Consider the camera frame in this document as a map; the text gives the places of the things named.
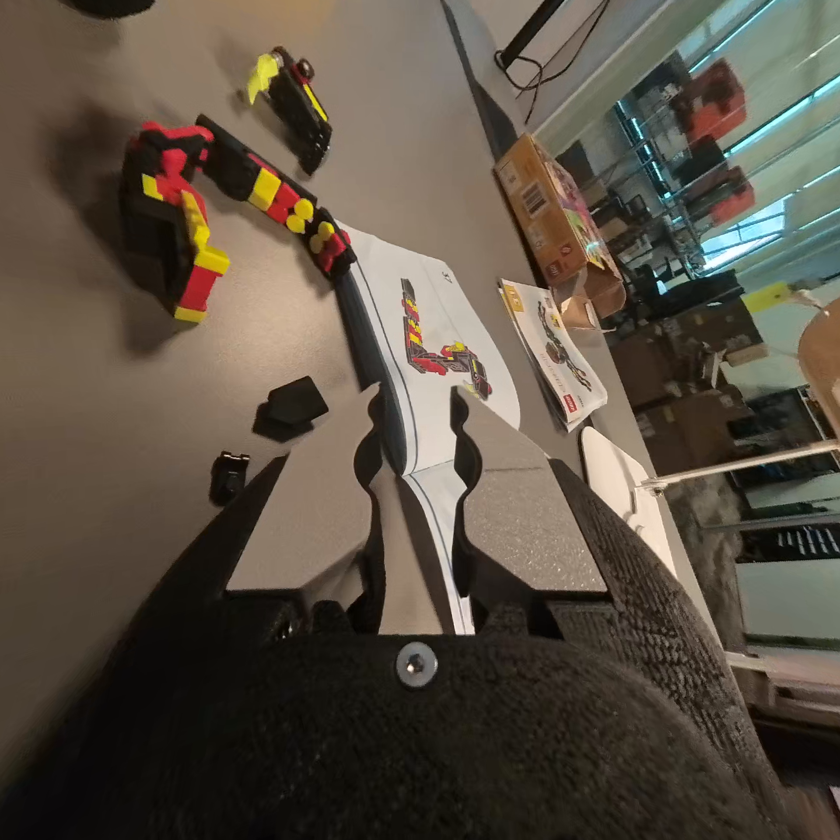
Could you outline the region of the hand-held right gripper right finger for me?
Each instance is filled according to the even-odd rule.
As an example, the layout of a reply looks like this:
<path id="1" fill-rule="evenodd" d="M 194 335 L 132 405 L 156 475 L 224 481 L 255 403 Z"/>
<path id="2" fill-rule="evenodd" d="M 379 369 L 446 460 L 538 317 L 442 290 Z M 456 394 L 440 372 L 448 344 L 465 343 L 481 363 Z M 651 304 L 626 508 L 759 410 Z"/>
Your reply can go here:
<path id="1" fill-rule="evenodd" d="M 453 574 L 473 617 L 500 606 L 535 616 L 608 601 L 606 583 L 550 457 L 462 386 L 450 392 L 456 502 Z"/>

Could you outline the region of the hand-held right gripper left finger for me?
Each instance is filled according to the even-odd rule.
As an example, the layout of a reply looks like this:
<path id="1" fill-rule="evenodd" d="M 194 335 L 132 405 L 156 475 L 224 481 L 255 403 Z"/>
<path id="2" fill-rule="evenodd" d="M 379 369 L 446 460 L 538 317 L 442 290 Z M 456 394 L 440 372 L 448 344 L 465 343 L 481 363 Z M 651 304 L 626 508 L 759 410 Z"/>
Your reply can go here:
<path id="1" fill-rule="evenodd" d="M 231 595 L 278 595 L 301 613 L 346 610 L 378 632 L 385 599 L 381 513 L 382 387 L 374 383 L 294 444 L 226 584 Z"/>

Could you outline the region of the small black lego piece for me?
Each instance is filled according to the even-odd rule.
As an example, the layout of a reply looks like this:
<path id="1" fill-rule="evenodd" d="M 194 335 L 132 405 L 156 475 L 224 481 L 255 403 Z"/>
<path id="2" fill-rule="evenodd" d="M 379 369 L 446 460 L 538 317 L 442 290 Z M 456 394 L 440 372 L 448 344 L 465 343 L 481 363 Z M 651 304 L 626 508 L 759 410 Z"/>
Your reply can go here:
<path id="1" fill-rule="evenodd" d="M 250 456 L 222 451 L 213 462 L 209 500 L 217 507 L 225 507 L 245 488 Z"/>

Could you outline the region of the black yellow lego head assembly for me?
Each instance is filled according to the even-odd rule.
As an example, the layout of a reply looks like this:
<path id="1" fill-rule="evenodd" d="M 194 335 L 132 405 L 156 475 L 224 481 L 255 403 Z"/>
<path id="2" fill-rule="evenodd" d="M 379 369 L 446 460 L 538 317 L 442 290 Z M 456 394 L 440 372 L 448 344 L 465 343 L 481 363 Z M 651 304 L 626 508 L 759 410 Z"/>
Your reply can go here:
<path id="1" fill-rule="evenodd" d="M 285 47 L 277 46 L 256 58 L 244 90 L 250 107 L 264 101 L 276 115 L 283 138 L 308 177 L 327 158 L 333 135 L 329 115 L 312 88 L 314 76 L 307 58 L 295 58 Z"/>

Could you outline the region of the red yellow black lego body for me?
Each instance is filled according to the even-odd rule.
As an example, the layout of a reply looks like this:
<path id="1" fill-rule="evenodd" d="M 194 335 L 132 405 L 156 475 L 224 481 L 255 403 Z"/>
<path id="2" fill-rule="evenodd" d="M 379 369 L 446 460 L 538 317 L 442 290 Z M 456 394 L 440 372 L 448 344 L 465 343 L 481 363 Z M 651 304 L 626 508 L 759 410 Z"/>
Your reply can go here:
<path id="1" fill-rule="evenodd" d="M 230 266 L 212 243 L 207 206 L 193 183 L 198 174 L 299 237 L 327 280 L 342 278 L 356 263 L 350 234 L 317 197 L 215 121 L 201 114 L 178 128 L 143 122 L 123 156 L 119 213 L 127 249 L 160 265 L 174 319 L 204 320 L 212 290 Z"/>

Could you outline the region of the instruction booklet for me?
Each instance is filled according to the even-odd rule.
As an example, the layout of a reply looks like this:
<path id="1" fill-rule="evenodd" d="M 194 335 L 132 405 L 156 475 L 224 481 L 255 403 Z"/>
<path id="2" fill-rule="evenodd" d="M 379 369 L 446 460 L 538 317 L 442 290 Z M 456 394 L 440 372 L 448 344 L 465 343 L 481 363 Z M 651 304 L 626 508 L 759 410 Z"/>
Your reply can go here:
<path id="1" fill-rule="evenodd" d="M 550 411 L 566 432 L 574 431 L 607 404 L 606 388 L 574 345 L 549 291 L 504 279 L 497 287 Z"/>
<path id="2" fill-rule="evenodd" d="M 490 333 L 445 262 L 343 226 L 356 256 L 336 283 L 364 371 L 381 384 L 385 450 L 430 532 L 456 634 L 471 635 L 455 586 L 455 509 L 466 485 L 454 466 L 452 389 L 462 386 L 515 428 L 518 394 Z"/>

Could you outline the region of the black lego wedge piece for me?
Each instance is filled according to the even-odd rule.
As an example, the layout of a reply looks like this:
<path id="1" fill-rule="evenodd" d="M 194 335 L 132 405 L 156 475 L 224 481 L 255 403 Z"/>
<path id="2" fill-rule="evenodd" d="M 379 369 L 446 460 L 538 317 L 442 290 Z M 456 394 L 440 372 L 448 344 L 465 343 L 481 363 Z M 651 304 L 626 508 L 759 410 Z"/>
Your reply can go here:
<path id="1" fill-rule="evenodd" d="M 305 375 L 268 393 L 256 410 L 252 429 L 259 436 L 286 443 L 311 432 L 328 412 L 315 381 Z"/>

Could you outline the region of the colourful cardboard lego box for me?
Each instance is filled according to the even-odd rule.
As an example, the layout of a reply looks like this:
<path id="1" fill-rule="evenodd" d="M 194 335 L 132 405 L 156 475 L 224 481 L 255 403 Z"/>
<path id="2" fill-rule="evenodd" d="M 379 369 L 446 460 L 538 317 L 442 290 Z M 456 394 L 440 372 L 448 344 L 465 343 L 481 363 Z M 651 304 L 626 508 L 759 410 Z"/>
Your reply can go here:
<path id="1" fill-rule="evenodd" d="M 538 287 L 568 328 L 610 333 L 627 292 L 572 176 L 530 134 L 517 138 L 495 164 Z"/>

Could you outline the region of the wooden book stand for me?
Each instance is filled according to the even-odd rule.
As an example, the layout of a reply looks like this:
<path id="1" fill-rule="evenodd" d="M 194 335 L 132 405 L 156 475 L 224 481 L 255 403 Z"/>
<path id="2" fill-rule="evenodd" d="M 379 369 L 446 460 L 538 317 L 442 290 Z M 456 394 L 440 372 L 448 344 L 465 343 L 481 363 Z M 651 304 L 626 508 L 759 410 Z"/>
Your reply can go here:
<path id="1" fill-rule="evenodd" d="M 839 451 L 839 300 L 817 307 L 819 313 L 806 326 L 797 347 L 797 360 L 808 379 L 816 403 L 822 408 L 835 436 L 770 455 L 757 455 L 729 463 L 651 477 L 632 456 L 592 427 L 581 433 L 584 468 L 590 487 L 625 524 L 677 576 L 665 521 L 657 498 L 673 485 L 770 466 Z"/>

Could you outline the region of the closed instruction booklet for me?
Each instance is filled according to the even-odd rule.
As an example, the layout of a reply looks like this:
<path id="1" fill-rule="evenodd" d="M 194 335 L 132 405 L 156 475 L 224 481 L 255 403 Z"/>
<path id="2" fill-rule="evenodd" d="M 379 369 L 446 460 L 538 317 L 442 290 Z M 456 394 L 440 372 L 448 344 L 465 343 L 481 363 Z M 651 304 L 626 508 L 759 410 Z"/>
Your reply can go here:
<path id="1" fill-rule="evenodd" d="M 574 431 L 607 404 L 606 388 L 574 345 L 549 291 L 504 279 L 497 287 L 550 411 L 566 432 Z"/>

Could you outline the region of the pile of cardboard boxes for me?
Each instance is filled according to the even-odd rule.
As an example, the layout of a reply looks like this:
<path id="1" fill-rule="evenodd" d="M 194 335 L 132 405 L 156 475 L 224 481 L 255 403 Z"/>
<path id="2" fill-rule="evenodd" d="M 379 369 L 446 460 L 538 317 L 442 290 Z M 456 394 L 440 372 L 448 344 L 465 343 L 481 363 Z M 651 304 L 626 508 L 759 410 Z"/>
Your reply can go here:
<path id="1" fill-rule="evenodd" d="M 731 355 L 762 345 L 740 297 L 656 321 L 612 343 L 611 354 L 655 472 L 735 458 L 730 425 L 750 417 L 727 378 Z"/>

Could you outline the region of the yellow paper sign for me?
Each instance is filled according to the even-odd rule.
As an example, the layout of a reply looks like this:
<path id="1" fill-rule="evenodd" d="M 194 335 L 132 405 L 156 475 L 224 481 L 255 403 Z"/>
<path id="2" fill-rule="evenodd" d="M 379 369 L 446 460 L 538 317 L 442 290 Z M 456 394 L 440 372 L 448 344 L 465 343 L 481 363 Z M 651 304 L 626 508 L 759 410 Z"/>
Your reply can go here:
<path id="1" fill-rule="evenodd" d="M 786 303 L 794 292 L 789 283 L 779 281 L 742 296 L 742 302 L 746 309 L 755 315 Z"/>

